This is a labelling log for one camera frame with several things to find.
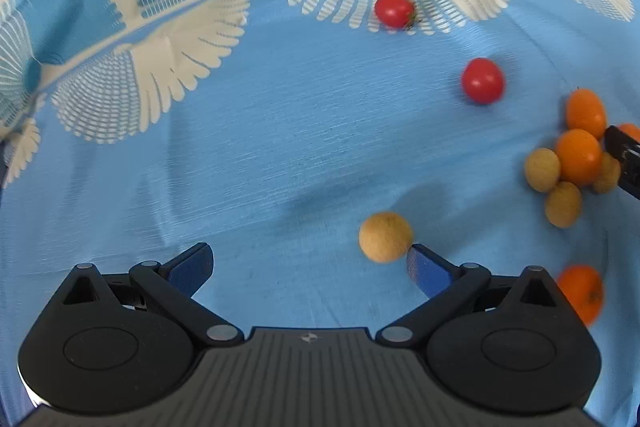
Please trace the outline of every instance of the red tomato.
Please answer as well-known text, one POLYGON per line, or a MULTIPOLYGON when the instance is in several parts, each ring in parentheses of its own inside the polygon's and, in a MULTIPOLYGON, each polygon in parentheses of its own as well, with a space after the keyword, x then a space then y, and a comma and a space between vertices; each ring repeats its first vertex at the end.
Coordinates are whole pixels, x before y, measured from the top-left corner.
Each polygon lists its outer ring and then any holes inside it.
POLYGON ((504 93, 504 75, 488 58, 474 58, 462 72, 462 89, 476 103, 492 103, 504 93))
POLYGON ((377 0, 373 10, 390 28, 408 28, 415 21, 415 6, 409 0, 377 0))

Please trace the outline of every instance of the silver screw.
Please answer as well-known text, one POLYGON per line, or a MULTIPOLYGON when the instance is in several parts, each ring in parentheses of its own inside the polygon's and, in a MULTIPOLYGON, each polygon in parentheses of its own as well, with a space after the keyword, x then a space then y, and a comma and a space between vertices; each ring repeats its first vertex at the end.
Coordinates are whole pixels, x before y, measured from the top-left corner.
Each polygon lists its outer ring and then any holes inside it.
POLYGON ((389 342, 406 342, 414 336, 414 332, 404 326, 389 326, 382 330, 382 338, 389 342))
POLYGON ((212 341, 231 341, 238 336, 238 328, 233 327, 231 324, 218 324, 212 326, 207 330, 207 336, 212 341))

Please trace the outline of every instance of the triangular hole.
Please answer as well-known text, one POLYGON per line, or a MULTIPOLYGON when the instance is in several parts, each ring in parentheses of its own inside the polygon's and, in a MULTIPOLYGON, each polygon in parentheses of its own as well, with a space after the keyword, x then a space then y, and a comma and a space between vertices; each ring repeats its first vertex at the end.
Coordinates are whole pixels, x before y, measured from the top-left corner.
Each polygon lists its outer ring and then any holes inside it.
POLYGON ((81 304, 98 300, 94 285, 89 277, 79 277, 65 299, 65 304, 81 304))
POLYGON ((520 302, 525 304, 536 304, 537 306, 555 307, 556 302, 554 298, 546 289, 544 283, 539 279, 533 279, 529 281, 520 302))

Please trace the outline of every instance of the ribbed gray panel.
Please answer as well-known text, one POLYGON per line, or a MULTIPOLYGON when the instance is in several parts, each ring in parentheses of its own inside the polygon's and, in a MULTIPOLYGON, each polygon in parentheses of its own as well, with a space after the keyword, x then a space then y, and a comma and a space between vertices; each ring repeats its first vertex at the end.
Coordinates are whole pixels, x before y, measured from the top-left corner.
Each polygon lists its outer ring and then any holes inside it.
POLYGON ((144 409, 82 418, 40 407, 22 427, 596 427, 580 410, 537 418, 473 409, 440 390, 411 351, 366 330, 257 329, 211 349, 188 381, 144 409))

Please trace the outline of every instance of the yellow round fruit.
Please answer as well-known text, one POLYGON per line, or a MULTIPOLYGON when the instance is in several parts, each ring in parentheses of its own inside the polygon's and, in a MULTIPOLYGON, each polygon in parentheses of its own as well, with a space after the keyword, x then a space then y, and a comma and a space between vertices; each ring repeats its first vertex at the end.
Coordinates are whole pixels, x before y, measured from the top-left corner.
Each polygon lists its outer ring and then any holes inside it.
POLYGON ((527 183, 538 192, 548 192, 560 179, 560 159, 551 149, 536 149, 524 162, 527 183))
POLYGON ((598 194, 604 194, 613 190, 618 186, 618 180, 620 179, 620 162, 613 158, 608 152, 602 155, 602 170, 598 179, 591 185, 594 192, 598 194))
POLYGON ((404 217, 394 212, 369 216, 358 234, 364 255, 375 263, 400 259, 414 242, 414 231, 404 217))
POLYGON ((568 229, 572 226, 581 211, 580 189, 570 182, 560 182, 546 197, 546 219, 559 229, 568 229))

